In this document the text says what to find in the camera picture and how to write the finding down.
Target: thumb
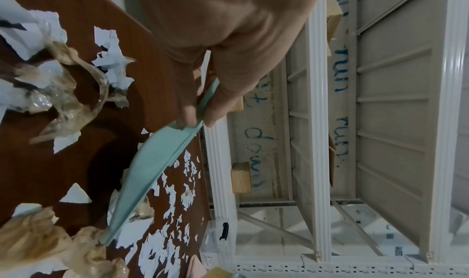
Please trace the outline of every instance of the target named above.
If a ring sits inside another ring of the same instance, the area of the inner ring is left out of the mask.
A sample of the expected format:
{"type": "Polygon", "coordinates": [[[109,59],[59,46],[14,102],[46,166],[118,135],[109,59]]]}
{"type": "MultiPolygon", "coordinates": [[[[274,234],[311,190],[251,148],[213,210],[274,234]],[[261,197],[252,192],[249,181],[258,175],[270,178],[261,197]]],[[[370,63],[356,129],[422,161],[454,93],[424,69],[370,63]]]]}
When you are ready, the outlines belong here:
{"type": "Polygon", "coordinates": [[[213,127],[216,121],[225,116],[242,97],[243,95],[230,93],[220,84],[215,90],[213,97],[207,103],[204,113],[204,124],[209,128],[213,127]]]}

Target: black handle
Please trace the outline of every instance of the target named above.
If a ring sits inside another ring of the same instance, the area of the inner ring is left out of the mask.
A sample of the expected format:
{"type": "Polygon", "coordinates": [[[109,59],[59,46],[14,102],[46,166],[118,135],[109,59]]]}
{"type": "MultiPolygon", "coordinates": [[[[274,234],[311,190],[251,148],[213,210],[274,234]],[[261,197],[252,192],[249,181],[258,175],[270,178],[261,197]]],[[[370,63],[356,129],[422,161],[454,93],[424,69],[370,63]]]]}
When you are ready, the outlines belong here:
{"type": "Polygon", "coordinates": [[[223,233],[221,234],[220,241],[222,239],[225,239],[225,241],[226,241],[226,238],[228,238],[228,230],[229,229],[230,229],[230,225],[228,224],[228,222],[223,223],[223,233]]]}

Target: finger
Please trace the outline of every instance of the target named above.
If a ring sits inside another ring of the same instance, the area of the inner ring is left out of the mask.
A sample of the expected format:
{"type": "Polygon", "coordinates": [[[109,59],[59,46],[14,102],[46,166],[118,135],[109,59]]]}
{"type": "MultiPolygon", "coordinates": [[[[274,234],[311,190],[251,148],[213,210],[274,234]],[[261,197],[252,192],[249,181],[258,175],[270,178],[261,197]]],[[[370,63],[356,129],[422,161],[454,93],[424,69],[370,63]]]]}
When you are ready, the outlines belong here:
{"type": "Polygon", "coordinates": [[[243,95],[231,94],[220,84],[207,103],[203,118],[204,124],[209,128],[213,127],[217,120],[225,116],[242,97],[243,95]]]}
{"type": "Polygon", "coordinates": [[[177,118],[179,127],[197,125],[197,92],[193,74],[193,64],[180,63],[169,59],[170,74],[176,92],[177,118]]]}

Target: hand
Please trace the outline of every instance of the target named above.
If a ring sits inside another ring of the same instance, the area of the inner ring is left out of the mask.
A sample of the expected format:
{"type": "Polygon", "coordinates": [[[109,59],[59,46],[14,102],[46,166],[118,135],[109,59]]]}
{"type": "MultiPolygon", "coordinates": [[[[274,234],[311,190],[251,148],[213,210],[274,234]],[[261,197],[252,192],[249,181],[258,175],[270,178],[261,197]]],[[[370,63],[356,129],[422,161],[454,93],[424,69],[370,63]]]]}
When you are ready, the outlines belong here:
{"type": "Polygon", "coordinates": [[[150,29],[169,58],[178,125],[197,123],[200,82],[194,68],[207,49],[212,51],[208,82],[215,76],[220,80],[203,117],[212,127],[281,61],[316,1],[141,0],[150,29]]]}

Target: table surface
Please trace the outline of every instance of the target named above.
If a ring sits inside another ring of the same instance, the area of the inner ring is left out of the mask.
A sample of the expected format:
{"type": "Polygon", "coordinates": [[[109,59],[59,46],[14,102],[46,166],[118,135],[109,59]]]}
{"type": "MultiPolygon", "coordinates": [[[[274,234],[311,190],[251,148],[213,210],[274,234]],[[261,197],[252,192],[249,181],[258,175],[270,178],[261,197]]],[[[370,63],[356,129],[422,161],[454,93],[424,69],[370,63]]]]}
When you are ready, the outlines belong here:
{"type": "MultiPolygon", "coordinates": [[[[94,43],[94,26],[116,30],[123,54],[136,59],[127,66],[127,76],[135,81],[128,91],[129,108],[119,109],[113,103],[106,103],[98,117],[82,129],[78,142],[57,154],[53,154],[53,141],[28,143],[57,116],[55,110],[35,115],[7,111],[0,125],[0,225],[10,218],[20,203],[39,203],[43,207],[54,207],[59,217],[57,225],[64,227],[70,235],[84,226],[105,228],[110,195],[120,188],[122,172],[134,157],[137,144],[148,137],[148,134],[141,135],[142,128],[155,132],[174,120],[174,94],[166,58],[151,33],[109,0],[17,1],[26,9],[58,12],[61,26],[67,31],[67,45],[75,48],[87,62],[94,60],[101,51],[94,43]],[[73,183],[78,183],[87,192],[92,203],[59,203],[73,183]]],[[[48,58],[50,56],[42,52],[30,62],[38,63],[48,58]]],[[[0,60],[11,65],[21,62],[4,42],[0,43],[0,60]]],[[[75,94],[79,101],[93,107],[99,95],[94,79],[79,66],[67,66],[66,69],[77,81],[75,94]]],[[[183,174],[183,156],[179,158],[180,167],[169,167],[165,171],[168,185],[174,184],[177,191],[175,215],[182,214],[181,228],[187,223],[191,228],[188,246],[178,240],[174,242],[181,247],[181,256],[198,254],[210,215],[199,138],[193,139],[187,149],[197,169],[202,170],[202,179],[196,179],[194,203],[187,212],[180,200],[185,190],[183,184],[189,179],[183,174]],[[199,235],[197,242],[193,238],[195,235],[199,235]]],[[[149,201],[155,209],[155,219],[147,233],[154,233],[166,224],[163,214],[169,208],[169,195],[164,192],[161,181],[160,196],[154,197],[150,192],[149,201]]],[[[175,224],[170,226],[168,235],[175,229],[175,224]]],[[[128,265],[130,277],[142,277],[137,266],[142,242],[138,243],[139,250],[128,265]]],[[[124,258],[127,252],[128,249],[116,250],[112,244],[108,247],[107,257],[124,258]]],[[[181,277],[186,269],[187,263],[181,260],[181,277]]],[[[54,272],[52,276],[61,277],[62,273],[54,272]]]]}

